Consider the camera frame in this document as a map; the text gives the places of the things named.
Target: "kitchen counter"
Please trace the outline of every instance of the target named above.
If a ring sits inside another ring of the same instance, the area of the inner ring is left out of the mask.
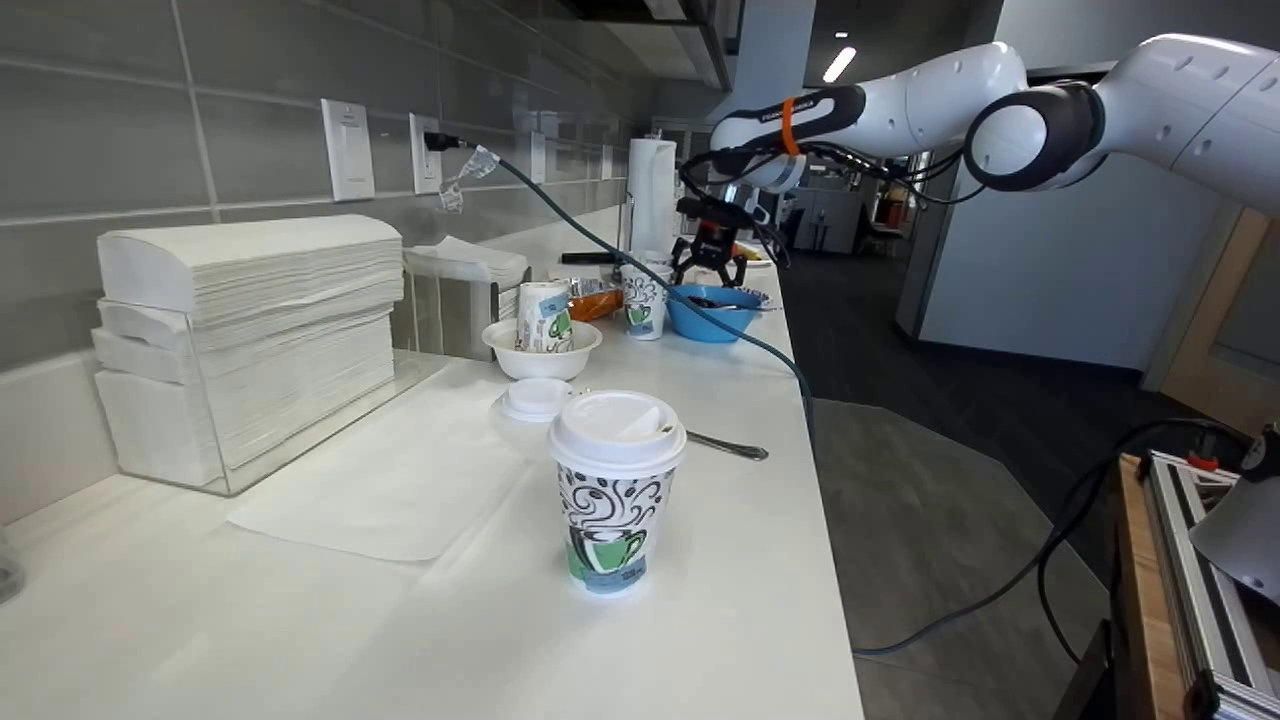
[[[777,271],[753,284],[773,291],[753,332],[788,349]],[[404,401],[457,379],[500,371],[457,358]],[[542,473],[436,564],[255,534],[230,523],[235,498],[107,476],[9,529],[27,588],[0,604],[0,714],[858,720],[788,368],[748,342],[610,332],[575,388],[665,394],[687,427],[773,457],[687,448],[651,573],[626,594],[569,578],[542,444]]]

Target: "bowl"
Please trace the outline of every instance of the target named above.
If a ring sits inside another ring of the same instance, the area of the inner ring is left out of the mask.
[[[667,317],[676,334],[687,334],[696,342],[736,342],[761,317],[761,305],[764,291],[753,286],[681,284],[671,286]]]
[[[484,328],[484,342],[493,349],[498,368],[506,368],[518,379],[574,379],[589,368],[599,332],[593,324],[574,324],[569,350],[526,350],[518,349],[518,319],[498,319]]]

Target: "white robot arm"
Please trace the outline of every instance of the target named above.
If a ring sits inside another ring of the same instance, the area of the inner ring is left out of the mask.
[[[788,190],[810,155],[917,155],[964,138],[1001,190],[1054,187],[1132,153],[1280,215],[1280,52],[1153,34],[1104,81],[1027,87],[1019,55],[979,43],[850,91],[732,113],[713,131],[726,176]]]

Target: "white bowl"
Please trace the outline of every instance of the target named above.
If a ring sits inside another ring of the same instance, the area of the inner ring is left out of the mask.
[[[574,324],[569,350],[526,350],[518,349],[518,319],[500,319],[484,328],[484,342],[493,349],[498,368],[506,368],[518,379],[574,379],[589,368],[599,332],[593,324]]]

